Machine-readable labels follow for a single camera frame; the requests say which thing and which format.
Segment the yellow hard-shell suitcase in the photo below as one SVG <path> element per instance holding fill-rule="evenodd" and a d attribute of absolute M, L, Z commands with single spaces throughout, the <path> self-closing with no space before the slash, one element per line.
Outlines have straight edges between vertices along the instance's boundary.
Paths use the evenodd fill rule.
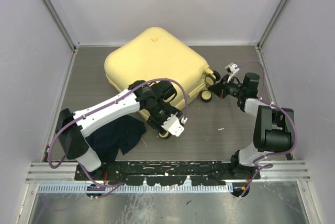
<path fill-rule="evenodd" d="M 159 27 L 146 29 L 129 43 L 110 53 L 104 62 L 109 83 L 119 92 L 135 81 L 171 79 L 177 93 L 167 100 L 187 117 L 187 106 L 197 96 L 211 100 L 208 86 L 220 78 L 196 51 Z M 147 122 L 149 113 L 138 112 Z"/>

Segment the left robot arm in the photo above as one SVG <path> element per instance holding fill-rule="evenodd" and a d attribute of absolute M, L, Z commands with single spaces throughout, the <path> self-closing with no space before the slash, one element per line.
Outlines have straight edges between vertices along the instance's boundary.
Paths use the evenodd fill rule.
<path fill-rule="evenodd" d="M 68 108 L 59 113 L 54 140 L 58 140 L 69 160 L 77 160 L 86 174 L 100 180 L 105 174 L 101 159 L 86 141 L 99 128 L 122 116 L 146 110 L 147 123 L 161 135 L 180 136 L 186 118 L 168 99 L 177 93 L 171 79 L 139 80 L 114 97 L 87 109 L 71 112 Z"/>

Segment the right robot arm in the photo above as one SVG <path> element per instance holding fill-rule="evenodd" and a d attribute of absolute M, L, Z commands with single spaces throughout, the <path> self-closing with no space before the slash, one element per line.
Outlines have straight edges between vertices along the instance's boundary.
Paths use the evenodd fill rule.
<path fill-rule="evenodd" d="M 251 144 L 236 151 L 230 159 L 229 172 L 236 179 L 254 175 L 261 160 L 289 154 L 295 146 L 294 111 L 262 102 L 257 96 L 259 81 L 260 76 L 252 72 L 246 73 L 242 82 L 227 74 L 208 87 L 220 99 L 236 98 L 241 111 L 255 117 Z"/>

